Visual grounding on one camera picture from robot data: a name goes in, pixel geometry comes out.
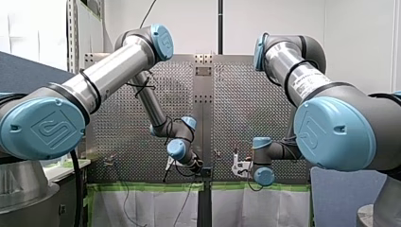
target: light blue joint cap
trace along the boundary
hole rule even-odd
[[[272,140],[270,137],[254,137],[253,143],[252,143],[252,149],[259,149],[266,147],[272,143]]]
[[[150,28],[151,39],[160,60],[167,61],[173,57],[174,44],[170,32],[165,26],[154,24]]]
[[[71,102],[40,97],[11,109],[0,121],[0,145],[26,160],[49,160],[72,151],[85,133],[85,120]]]
[[[254,172],[253,179],[262,186],[270,186],[274,183],[275,177],[271,168],[260,167]]]
[[[192,130],[197,127],[197,120],[195,120],[193,117],[183,116],[181,117],[181,120],[185,122],[185,124],[187,124],[189,127],[191,127]]]
[[[256,46],[254,47],[253,54],[253,67],[256,71],[263,71],[263,45],[265,43],[265,39],[263,39],[263,35],[259,37],[256,41]]]
[[[167,153],[174,160],[180,161],[186,153],[185,143],[182,139],[173,139],[167,145]]]
[[[150,134],[151,134],[152,136],[156,136],[156,133],[154,132],[154,128],[153,128],[152,125],[149,126],[149,130],[150,130]]]
[[[314,97],[294,117],[298,148],[317,166],[357,171],[375,157],[375,134],[366,118],[350,104],[333,97]]]

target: robotic arm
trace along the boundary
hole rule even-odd
[[[322,168],[375,169],[401,179],[399,94],[367,96],[351,84],[330,80],[324,75],[323,49],[309,37],[264,34],[253,63],[283,87],[293,106],[293,157],[302,155]],[[270,158],[277,157],[277,148],[269,138],[254,138],[253,150],[253,178],[261,185],[272,184]],[[291,159],[281,153],[279,159]]]
[[[152,134],[175,138],[167,146],[168,154],[192,171],[199,171],[201,160],[190,150],[195,119],[167,119],[155,94],[146,86],[143,71],[172,56],[168,30],[153,25],[126,32],[117,41],[114,53],[63,84],[50,84],[23,98],[4,95],[0,101],[0,157],[48,160],[70,152],[83,136],[90,114],[130,81],[137,86]]]

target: robot logo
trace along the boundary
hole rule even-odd
[[[308,116],[305,120],[305,126],[301,127],[298,137],[307,145],[310,149],[314,149],[318,146],[318,135],[325,134],[325,131],[319,124]]]
[[[77,131],[61,111],[50,114],[31,129],[50,148],[58,147]]]
[[[162,44],[168,48],[171,49],[171,41],[170,41],[170,35],[168,34],[168,32],[165,32],[162,35]]]

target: white tabletop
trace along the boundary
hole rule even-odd
[[[67,160],[66,164],[71,164],[71,160]],[[79,168],[84,168],[91,163],[91,160],[87,159],[80,159],[79,160]],[[68,165],[55,165],[55,166],[46,166],[44,167],[44,175],[46,176],[49,182],[57,182],[65,177],[69,176],[70,174],[74,173],[74,168]]]

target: perforated metal panel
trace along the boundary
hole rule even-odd
[[[156,86],[156,95],[165,113],[177,118],[192,115],[193,62],[160,62],[151,69],[149,85]],[[88,157],[95,159],[89,168],[91,183],[110,181],[157,182],[165,176],[165,139],[150,135],[148,117],[126,85],[114,93],[93,118],[88,134]],[[105,161],[114,158],[114,166]],[[192,181],[171,171],[169,182]]]
[[[88,55],[87,62],[104,57]],[[154,79],[150,84],[157,87],[156,95],[169,116],[203,116],[203,119],[197,119],[202,127],[198,127],[196,135],[203,152],[209,153],[205,143],[209,144],[211,140],[210,153],[218,156],[213,155],[214,181],[243,181],[231,172],[235,144],[239,142],[240,159],[243,160],[251,155],[251,141],[255,136],[283,138],[287,132],[288,102],[282,88],[270,84],[263,73],[253,70],[251,56],[213,56],[213,64],[208,62],[212,69],[210,76],[196,76],[196,67],[200,65],[195,61],[199,58],[181,55],[172,61],[158,63],[151,70]],[[208,79],[212,79],[213,84],[203,82]],[[149,135],[148,118],[134,95],[130,86],[122,87],[92,118],[87,134],[87,156],[94,160],[88,172],[89,182],[162,181],[167,160],[165,139]],[[205,108],[212,109],[211,116],[204,115],[207,113]],[[213,126],[210,134],[205,133],[208,131],[206,126]],[[105,161],[112,156],[114,166],[105,166]],[[274,161],[273,168],[279,183],[305,183],[307,180],[305,161],[296,164]],[[173,170],[167,181],[192,180]]]
[[[287,132],[290,106],[283,89],[271,84],[264,73],[255,72],[251,56],[215,56],[213,150],[214,180],[238,181],[233,175],[233,151],[239,158],[252,156],[255,136],[282,139]],[[279,183],[305,183],[305,161],[273,161]]]

